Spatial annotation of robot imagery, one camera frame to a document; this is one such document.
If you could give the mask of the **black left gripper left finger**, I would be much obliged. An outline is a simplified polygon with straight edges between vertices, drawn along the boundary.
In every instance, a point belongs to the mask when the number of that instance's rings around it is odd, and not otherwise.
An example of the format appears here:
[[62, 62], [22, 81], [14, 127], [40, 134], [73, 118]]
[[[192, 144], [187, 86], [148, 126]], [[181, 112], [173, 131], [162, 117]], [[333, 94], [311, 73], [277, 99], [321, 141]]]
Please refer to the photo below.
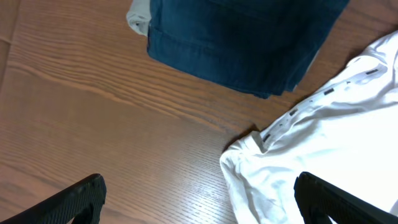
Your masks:
[[98, 224], [106, 200], [106, 184], [91, 174], [1, 224]]

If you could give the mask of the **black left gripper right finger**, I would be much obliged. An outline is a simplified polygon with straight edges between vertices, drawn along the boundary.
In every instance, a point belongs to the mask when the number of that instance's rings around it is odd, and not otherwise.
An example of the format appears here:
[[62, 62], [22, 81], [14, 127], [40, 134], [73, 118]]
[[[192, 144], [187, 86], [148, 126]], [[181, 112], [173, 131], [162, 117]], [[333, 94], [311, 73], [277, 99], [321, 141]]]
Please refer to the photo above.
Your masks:
[[294, 197], [305, 224], [397, 224], [397, 217], [309, 173], [295, 180]]

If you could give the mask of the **white t-shirt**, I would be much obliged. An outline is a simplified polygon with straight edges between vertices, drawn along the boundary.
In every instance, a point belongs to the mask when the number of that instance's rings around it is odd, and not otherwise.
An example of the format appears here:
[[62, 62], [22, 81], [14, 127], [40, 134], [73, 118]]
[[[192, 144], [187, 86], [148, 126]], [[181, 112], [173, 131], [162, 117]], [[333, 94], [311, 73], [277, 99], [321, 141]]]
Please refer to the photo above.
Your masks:
[[239, 223], [302, 223], [302, 172], [397, 214], [397, 34], [380, 38], [313, 95], [221, 155]]

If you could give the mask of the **folded navy blue garment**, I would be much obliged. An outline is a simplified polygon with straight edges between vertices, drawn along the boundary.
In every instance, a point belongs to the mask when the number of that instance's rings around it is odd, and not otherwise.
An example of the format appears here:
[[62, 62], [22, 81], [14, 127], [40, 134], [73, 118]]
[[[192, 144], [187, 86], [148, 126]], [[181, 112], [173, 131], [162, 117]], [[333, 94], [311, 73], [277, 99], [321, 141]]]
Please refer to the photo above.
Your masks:
[[307, 73], [348, 0], [152, 0], [147, 52], [172, 68], [267, 98]]

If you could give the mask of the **folded beige garment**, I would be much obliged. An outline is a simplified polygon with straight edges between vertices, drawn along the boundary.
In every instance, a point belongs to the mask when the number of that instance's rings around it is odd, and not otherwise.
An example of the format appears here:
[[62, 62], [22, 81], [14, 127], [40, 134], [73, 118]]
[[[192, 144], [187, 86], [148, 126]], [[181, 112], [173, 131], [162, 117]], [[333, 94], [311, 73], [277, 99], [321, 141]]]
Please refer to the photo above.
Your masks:
[[126, 20], [134, 32], [147, 37], [151, 20], [150, 0], [133, 0], [126, 14]]

